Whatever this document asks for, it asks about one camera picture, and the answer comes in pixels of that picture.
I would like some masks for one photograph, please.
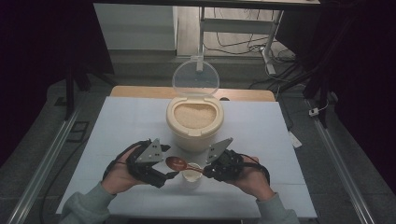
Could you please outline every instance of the aluminum rail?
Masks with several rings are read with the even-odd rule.
[[[349,197],[352,201],[353,206],[355,207],[356,213],[361,220],[361,223],[364,224],[375,224],[375,220],[370,212],[369,207],[367,206],[366,201],[361,195],[361,191],[356,186],[355,181],[352,178],[352,175],[347,169],[344,160],[332,140],[332,136],[330,135],[327,129],[324,129],[321,125],[318,118],[314,118],[315,126],[317,127],[320,138],[322,139],[330,158],[332,159],[332,163],[334,164],[335,170],[337,174],[340,176],[341,182],[346,189],[346,192],[349,194]]]
[[[43,160],[38,165],[38,168],[35,170],[35,174],[27,185],[25,191],[23,192],[20,200],[14,208],[11,216],[9,217],[7,223],[16,224],[23,223],[29,214],[30,209],[35,202],[35,199],[44,185],[44,182],[47,179],[47,176],[52,168],[53,163],[55,163],[56,158],[61,151],[62,146],[64,145],[64,141],[66,140],[67,135],[69,134],[74,121],[76,120],[79,111],[82,108],[82,105],[86,102],[88,93],[83,92],[81,94],[81,99],[78,102],[78,105],[75,108],[73,114],[71,114],[69,120],[64,121],[61,126],[61,129],[56,134],[56,137],[52,141],[51,145],[47,149],[47,152],[43,158]]]

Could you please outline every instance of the wrist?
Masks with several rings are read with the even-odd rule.
[[[254,193],[253,196],[257,198],[258,201],[264,202],[272,199],[274,197],[275,193],[271,188],[262,188],[262,189],[257,189]]]
[[[103,181],[101,182],[101,185],[102,185],[102,188],[103,188],[107,193],[112,194],[112,195],[118,194],[118,192],[117,192],[117,190],[114,188],[114,186],[113,186],[111,183],[109,183],[108,181],[103,180]]]

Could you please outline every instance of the spoon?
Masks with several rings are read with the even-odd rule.
[[[193,170],[202,173],[203,170],[189,165],[180,157],[168,157],[165,160],[166,165],[174,171]]]

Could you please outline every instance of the small cup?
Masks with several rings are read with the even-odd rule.
[[[190,162],[189,163],[190,166],[192,167],[196,167],[201,169],[201,166],[199,166],[196,163]],[[183,175],[183,183],[182,183],[182,187],[183,189],[196,189],[198,188],[198,186],[201,183],[201,177],[202,174],[193,170],[184,170],[181,172],[181,174]]]

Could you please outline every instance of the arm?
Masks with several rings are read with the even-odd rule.
[[[255,162],[244,157],[244,162]],[[245,167],[238,179],[228,181],[246,194],[256,197],[263,224],[294,224],[299,220],[293,210],[287,210],[280,201],[279,194],[270,188],[265,175],[255,168]]]
[[[118,161],[125,162],[136,146],[125,153]],[[87,194],[74,193],[64,204],[61,222],[67,223],[100,223],[106,220],[110,213],[107,209],[110,202],[118,193],[124,192],[131,187],[144,184],[134,179],[125,164],[116,163],[106,178],[98,183]]]

